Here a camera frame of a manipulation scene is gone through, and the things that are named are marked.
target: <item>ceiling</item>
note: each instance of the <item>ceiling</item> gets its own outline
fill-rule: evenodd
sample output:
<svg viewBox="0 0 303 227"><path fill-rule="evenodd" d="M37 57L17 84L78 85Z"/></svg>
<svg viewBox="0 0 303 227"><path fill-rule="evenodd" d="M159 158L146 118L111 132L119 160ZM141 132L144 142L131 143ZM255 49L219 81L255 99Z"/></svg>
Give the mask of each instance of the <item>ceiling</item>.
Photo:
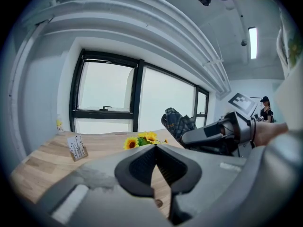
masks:
<svg viewBox="0 0 303 227"><path fill-rule="evenodd" d="M198 0L166 1L185 13L222 55L229 80L284 79L276 52L279 8L272 0L212 0L208 7ZM250 59L250 27L258 30L254 60ZM248 44L241 46L242 40Z"/></svg>

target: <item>artificial flower bouquet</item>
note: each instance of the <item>artificial flower bouquet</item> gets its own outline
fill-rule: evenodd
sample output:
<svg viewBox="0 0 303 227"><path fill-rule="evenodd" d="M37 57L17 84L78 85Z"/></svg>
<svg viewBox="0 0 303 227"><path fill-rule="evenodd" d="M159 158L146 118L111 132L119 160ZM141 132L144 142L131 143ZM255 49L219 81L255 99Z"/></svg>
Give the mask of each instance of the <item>artificial flower bouquet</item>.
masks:
<svg viewBox="0 0 303 227"><path fill-rule="evenodd" d="M157 134L154 132L139 133L138 137L129 137L124 143L124 149L132 149L139 146L145 146L150 144L168 143L167 139L163 142L157 139Z"/></svg>

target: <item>window pane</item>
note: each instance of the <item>window pane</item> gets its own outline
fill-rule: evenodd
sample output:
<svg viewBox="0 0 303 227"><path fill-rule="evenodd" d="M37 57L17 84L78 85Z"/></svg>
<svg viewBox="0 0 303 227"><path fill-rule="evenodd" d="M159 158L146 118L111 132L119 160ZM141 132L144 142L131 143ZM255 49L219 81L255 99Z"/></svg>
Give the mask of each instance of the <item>window pane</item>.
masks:
<svg viewBox="0 0 303 227"><path fill-rule="evenodd" d="M198 108L197 114L204 114L205 113L205 106L206 106L206 95L203 93L198 93Z"/></svg>
<svg viewBox="0 0 303 227"><path fill-rule="evenodd" d="M130 109L134 69L114 64L86 62L80 81L79 109L113 111Z"/></svg>
<svg viewBox="0 0 303 227"><path fill-rule="evenodd" d="M196 127L198 129L204 127L204 120L205 120L205 117L196 118Z"/></svg>
<svg viewBox="0 0 303 227"><path fill-rule="evenodd" d="M132 132L133 120L128 119L79 119L75 118L75 130L80 134L105 134Z"/></svg>
<svg viewBox="0 0 303 227"><path fill-rule="evenodd" d="M146 68L141 93L139 131L164 129L161 117L169 107L193 116L195 88L185 82Z"/></svg>

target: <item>black cap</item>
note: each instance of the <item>black cap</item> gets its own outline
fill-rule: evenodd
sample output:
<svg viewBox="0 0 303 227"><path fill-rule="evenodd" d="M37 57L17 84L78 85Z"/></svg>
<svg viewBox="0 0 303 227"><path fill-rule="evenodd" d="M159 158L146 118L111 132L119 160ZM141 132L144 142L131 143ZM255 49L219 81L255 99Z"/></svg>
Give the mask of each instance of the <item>black cap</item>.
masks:
<svg viewBox="0 0 303 227"><path fill-rule="evenodd" d="M261 102L263 103L263 102L267 102L267 101L269 101L269 99L268 99L268 97L263 97L262 99L261 99Z"/></svg>

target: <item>black shirt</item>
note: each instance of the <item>black shirt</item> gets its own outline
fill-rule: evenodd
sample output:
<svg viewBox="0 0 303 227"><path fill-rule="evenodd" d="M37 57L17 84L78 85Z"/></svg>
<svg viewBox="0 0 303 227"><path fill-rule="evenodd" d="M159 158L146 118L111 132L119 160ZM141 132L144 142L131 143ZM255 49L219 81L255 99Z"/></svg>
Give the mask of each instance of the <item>black shirt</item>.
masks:
<svg viewBox="0 0 303 227"><path fill-rule="evenodd" d="M272 116L272 115L273 115L273 113L272 113L272 111L271 111L270 108L268 108L266 111L264 111L264 108L262 108L262 110L261 110L261 116L264 117L264 120L268 120L268 116Z"/></svg>

